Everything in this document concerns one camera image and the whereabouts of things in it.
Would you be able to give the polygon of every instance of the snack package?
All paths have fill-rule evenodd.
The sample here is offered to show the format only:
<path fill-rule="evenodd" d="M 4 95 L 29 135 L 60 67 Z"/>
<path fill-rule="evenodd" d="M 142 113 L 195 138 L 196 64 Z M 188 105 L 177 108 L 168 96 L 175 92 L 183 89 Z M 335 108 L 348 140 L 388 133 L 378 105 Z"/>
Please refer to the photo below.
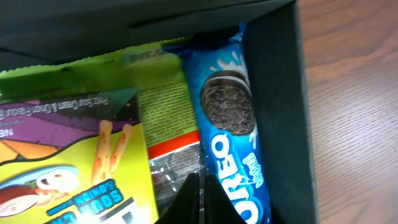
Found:
<path fill-rule="evenodd" d="M 248 224 L 270 223 L 271 209 L 250 83 L 239 37 L 192 44 L 181 54 L 208 172 L 219 178 Z"/>
<path fill-rule="evenodd" d="M 179 58 L 164 55 L 164 59 L 171 58 L 175 60 L 169 64 L 170 72 L 161 77 L 148 74 L 151 81 L 138 85 L 137 93 L 159 215 L 189 173 L 204 171 L 188 85 Z"/>
<path fill-rule="evenodd" d="M 162 214 L 187 174 L 203 170 L 199 134 L 181 61 L 163 50 L 185 38 L 128 47 L 63 65 L 0 74 L 0 102 L 135 86 L 157 208 Z"/>
<path fill-rule="evenodd" d="M 157 219 L 136 90 L 0 105 L 0 223 Z"/>

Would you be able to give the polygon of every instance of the crinkled edge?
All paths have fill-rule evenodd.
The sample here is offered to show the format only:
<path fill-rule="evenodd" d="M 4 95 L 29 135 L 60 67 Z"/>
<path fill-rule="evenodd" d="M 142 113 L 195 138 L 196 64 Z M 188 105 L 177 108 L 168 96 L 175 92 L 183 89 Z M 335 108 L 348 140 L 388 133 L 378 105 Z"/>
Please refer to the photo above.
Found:
<path fill-rule="evenodd" d="M 41 73 L 41 72 L 53 72 L 53 71 L 57 71 L 57 70 L 65 68 L 65 67 L 69 67 L 69 66 L 73 66 L 73 65 L 83 65 L 85 63 L 91 63 L 91 62 L 94 62 L 95 60 L 106 60 L 109 58 L 113 58 L 115 55 L 125 54 L 131 50 L 144 50 L 144 49 L 151 49 L 154 47 L 161 47 L 164 44 L 181 43 L 181 42 L 188 41 L 190 38 L 191 38 L 191 36 L 177 37 L 174 39 L 161 40 L 158 42 L 151 42 L 151 43 L 142 44 L 142 45 L 138 45 L 138 46 L 130 46 L 130 47 L 126 47 L 124 49 L 116 50 L 114 52 L 105 53 L 102 55 L 97 55 L 97 56 L 92 56 L 92 57 L 85 57 L 83 59 L 79 59 L 79 60 L 76 60 L 73 62 L 63 63 L 60 65 L 31 65 L 31 66 L 27 66 L 27 67 L 12 69 L 12 70 L 5 70 L 5 71 L 0 72 L 0 80 L 5 79 L 5 78 L 19 77 L 19 76 L 30 75 L 30 74 Z"/>

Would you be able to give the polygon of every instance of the snack bag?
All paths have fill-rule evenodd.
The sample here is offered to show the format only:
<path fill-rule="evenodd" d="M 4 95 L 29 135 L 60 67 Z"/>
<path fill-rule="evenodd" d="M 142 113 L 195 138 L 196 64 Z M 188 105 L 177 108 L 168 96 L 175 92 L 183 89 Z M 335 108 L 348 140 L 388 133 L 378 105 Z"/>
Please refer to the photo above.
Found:
<path fill-rule="evenodd" d="M 269 193 L 240 42 L 194 42 L 182 52 L 208 172 L 248 224 L 270 223 Z"/>
<path fill-rule="evenodd" d="M 159 215 L 170 205 L 189 173 L 204 171 L 200 137 L 180 60 L 151 81 L 138 85 L 139 111 L 144 125 L 152 181 Z"/>
<path fill-rule="evenodd" d="M 0 223 L 154 223 L 137 109 L 134 88 L 0 105 Z"/>

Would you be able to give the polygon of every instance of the nutrition label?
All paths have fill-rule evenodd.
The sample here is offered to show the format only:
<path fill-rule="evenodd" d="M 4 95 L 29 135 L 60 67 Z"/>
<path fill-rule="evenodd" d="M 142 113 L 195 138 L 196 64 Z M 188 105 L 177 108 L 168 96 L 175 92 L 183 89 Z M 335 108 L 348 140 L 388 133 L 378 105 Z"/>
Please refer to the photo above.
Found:
<path fill-rule="evenodd" d="M 186 83 L 142 90 L 138 98 L 148 147 L 196 130 Z"/>

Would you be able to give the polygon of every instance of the red stripe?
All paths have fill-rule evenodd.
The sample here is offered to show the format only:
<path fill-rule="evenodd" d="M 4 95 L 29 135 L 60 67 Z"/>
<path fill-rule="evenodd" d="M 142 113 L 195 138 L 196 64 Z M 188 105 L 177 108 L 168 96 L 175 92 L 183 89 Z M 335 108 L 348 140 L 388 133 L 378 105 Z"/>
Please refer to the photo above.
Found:
<path fill-rule="evenodd" d="M 199 131 L 196 130 L 187 134 L 183 134 L 179 137 L 170 139 L 168 141 L 156 144 L 154 146 L 148 147 L 149 159 L 153 159 L 158 156 L 164 155 L 168 152 L 172 152 L 181 147 L 198 142 L 199 140 L 200 140 Z"/>

